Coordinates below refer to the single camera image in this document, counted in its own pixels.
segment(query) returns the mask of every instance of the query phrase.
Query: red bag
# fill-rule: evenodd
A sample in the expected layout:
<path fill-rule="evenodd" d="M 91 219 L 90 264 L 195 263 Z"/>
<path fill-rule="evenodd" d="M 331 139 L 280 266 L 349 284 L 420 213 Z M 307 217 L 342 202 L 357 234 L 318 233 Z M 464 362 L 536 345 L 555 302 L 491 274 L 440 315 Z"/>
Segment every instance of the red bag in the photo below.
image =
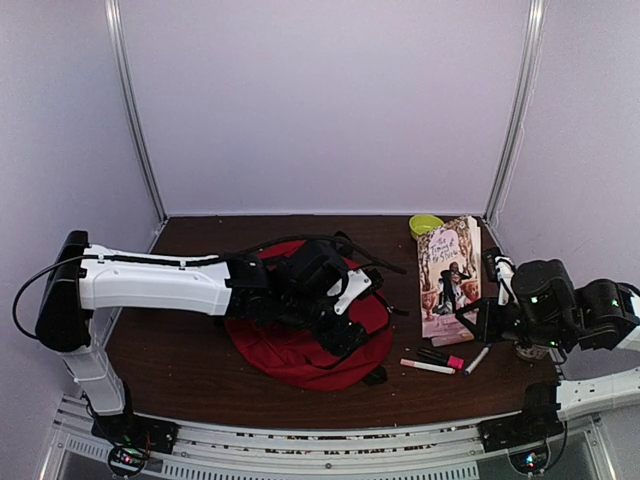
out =
<path fill-rule="evenodd" d="M 291 256 L 304 242 L 291 242 L 260 254 L 267 259 Z M 358 268 L 344 259 L 349 268 Z M 391 350 L 393 337 L 389 312 L 375 296 L 355 300 L 349 318 L 367 330 L 369 341 L 346 359 L 325 351 L 309 331 L 296 331 L 280 324 L 259 327 L 251 321 L 225 320 L 225 326 L 240 353 L 258 370 L 287 385 L 331 392 L 350 387 L 375 370 Z"/>

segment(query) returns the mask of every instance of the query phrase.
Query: dark brown tabletop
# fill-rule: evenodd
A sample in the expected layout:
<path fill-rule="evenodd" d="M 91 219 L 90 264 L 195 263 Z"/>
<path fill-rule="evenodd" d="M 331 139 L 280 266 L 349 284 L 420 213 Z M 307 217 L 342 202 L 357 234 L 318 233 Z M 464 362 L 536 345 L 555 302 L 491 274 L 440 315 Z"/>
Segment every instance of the dark brown tabletop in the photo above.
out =
<path fill-rule="evenodd" d="M 125 309 L 108 345 L 116 372 L 131 387 L 134 408 L 180 420 L 264 428 L 364 428 L 422 425 L 508 413 L 522 408 L 527 385 L 555 380 L 551 361 L 530 365 L 509 343 L 493 348 L 472 375 L 442 375 L 400 366 L 428 345 L 420 336 L 416 243 L 408 217 L 281 216 L 172 218 L 155 253 L 204 255 L 239 250 L 297 233 L 347 232 L 374 255 L 408 270 L 383 272 L 394 316 L 394 342 L 383 385 L 334 393 L 289 387 L 247 364 L 212 317 L 169 310 Z M 493 246 L 483 227 L 482 248 Z M 495 295 L 483 273 L 483 295 Z M 471 361 L 477 342 L 442 350 Z"/>

